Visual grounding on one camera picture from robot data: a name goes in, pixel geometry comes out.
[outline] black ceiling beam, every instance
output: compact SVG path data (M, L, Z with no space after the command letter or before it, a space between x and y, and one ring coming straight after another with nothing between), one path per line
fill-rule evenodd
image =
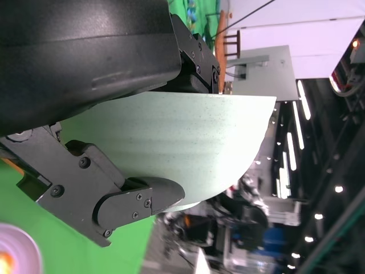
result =
M334 186L336 184L341 184L343 181L343 176L346 174L346 171L350 168L352 165L352 162L354 159L356 159L356 156L358 153L361 153L363 151L364 147L364 136L365 136L365 123L363 123L359 129L359 131L356 133L355 137L353 138L351 144L349 145L348 150L343 155L342 160L340 160L340 163L337 165L338 168L334 169L333 176L329 183L327 184L327 187L322 191L323 196L321 199L319 199L319 203L313 208L311 215L314 216L315 211L321 212L322 209L325 207L325 205L329 202L331 196L334 194ZM321 179L319 184L321 185L324 176L327 176L326 169L330 166L330 162L327 162L327 164L323 167L323 171L321 172ZM309 218L309 221L307 222L305 228L302 230L302 235L299 238L299 242L296 244L296 246L293 249L293 252L296 252L300 250L301 245L303 244L303 239L308 232L308 230L313 226L314 218Z
M334 245L335 240L355 223L357 218L365 209L365 186L357 194L356 198L351 202L345 212L332 226L326 237L316 246L315 250L310 254L308 259L301 265L297 274L311 273L315 264L327 253Z

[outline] white wall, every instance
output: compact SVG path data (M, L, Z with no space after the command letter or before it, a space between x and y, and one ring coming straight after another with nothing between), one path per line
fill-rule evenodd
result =
M266 2L230 0L233 13L230 23ZM276 0L228 33L235 33L236 27L245 27L241 29L241 50L289 45L297 79L327 78L364 16L364 0ZM228 47L229 53L235 51L233 47Z

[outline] wooden table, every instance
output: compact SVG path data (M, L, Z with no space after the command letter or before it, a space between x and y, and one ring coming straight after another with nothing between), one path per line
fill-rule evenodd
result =
M222 31L227 27L227 19L226 19L226 12L221 10L217 33ZM224 45L224 36L226 35L226 31L219 33L216 36L216 41L214 43L215 51L216 51L216 58L219 62L221 67L221 74L219 75L219 93L223 93L224 89L224 79L226 76L226 68L227 68L227 58L225 56L225 45Z

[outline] fluorescent light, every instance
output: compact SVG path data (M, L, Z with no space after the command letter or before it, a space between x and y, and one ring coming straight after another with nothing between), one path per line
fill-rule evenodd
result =
M294 117L295 117L295 125L297 126L297 135L299 139L299 148L302 150L304 149L304 141L303 141L303 134L301 123L299 121L299 114L296 101L293 101L293 109L294 109Z
M322 215L322 214L314 214L314 217L315 217L317 220L322 220L322 219L323 219L323 215Z
M290 191L290 183L289 183L289 169L287 166L287 155L286 152L283 151L283 164L284 164L284 171L286 173L286 178L285 178L285 183L286 183L286 195L290 196L291 195L291 191Z
M342 187L342 186L335 186L335 191L336 191L337 193L340 193L340 192L342 192L342 191L343 191L343 187Z
M332 88L334 89L334 91L336 91L337 93L341 93L341 90L339 89L335 79L333 79L332 75L330 76L330 83Z
M302 81L299 80L297 85L298 85L299 94L302 98L304 115L305 115L306 119L309 120L310 119L310 110L309 110L306 94L304 93L304 87L303 87Z
M276 192L278 194L278 198L281 198L281 189L280 189L280 180L276 179Z
M287 173L283 168L279 169L279 176L280 176L281 198L286 199L288 197L288 188L286 187L288 185L288 179L287 179Z
M304 239L307 243L312 243L314 241L312 237L305 237Z
M287 145L289 148L289 158L290 158L290 169L297 170L297 161L295 160L293 137L290 132L287 133Z

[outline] black equipment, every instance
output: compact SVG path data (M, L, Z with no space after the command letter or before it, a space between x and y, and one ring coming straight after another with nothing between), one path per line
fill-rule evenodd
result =
M97 146L59 137L59 121L107 100L218 93L217 60L166 0L4 0L0 60L0 157L43 208L103 247L184 198L176 182L125 179Z

